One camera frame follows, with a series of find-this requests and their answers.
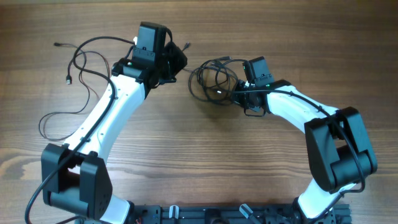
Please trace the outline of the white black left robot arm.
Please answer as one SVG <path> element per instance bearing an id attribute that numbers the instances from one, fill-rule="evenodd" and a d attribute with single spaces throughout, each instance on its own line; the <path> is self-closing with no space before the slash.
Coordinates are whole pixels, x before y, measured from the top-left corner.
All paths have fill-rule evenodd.
<path id="1" fill-rule="evenodd" d="M 113 194 L 106 162 L 133 112 L 152 89 L 176 82 L 187 57 L 166 26 L 141 22 L 127 55 L 116 62 L 108 87 L 83 124 L 61 145 L 48 144 L 41 155 L 45 204 L 98 223 L 135 223 L 134 204 Z"/>

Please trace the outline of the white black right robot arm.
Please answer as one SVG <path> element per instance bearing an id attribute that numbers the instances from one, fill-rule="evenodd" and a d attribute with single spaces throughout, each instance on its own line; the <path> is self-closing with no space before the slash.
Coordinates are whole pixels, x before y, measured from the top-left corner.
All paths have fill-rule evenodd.
<path id="1" fill-rule="evenodd" d="M 345 194 L 361 193 L 366 177 L 378 168 L 359 111 L 321 104 L 286 80 L 275 81 L 264 57 L 243 60 L 246 80 L 239 80 L 232 101 L 244 110 L 284 118 L 305 135 L 312 181 L 288 214 L 291 222 L 315 223 L 331 215 Z"/>

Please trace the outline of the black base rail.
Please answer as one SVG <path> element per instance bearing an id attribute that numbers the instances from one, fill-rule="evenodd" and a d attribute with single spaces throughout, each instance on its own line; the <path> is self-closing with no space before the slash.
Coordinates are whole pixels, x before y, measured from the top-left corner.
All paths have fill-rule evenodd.
<path id="1" fill-rule="evenodd" d="M 178 223 L 309 223 L 291 204 L 269 204 L 249 207 L 178 207 L 172 205 L 141 205 L 134 207 L 126 223 L 178 224 Z"/>

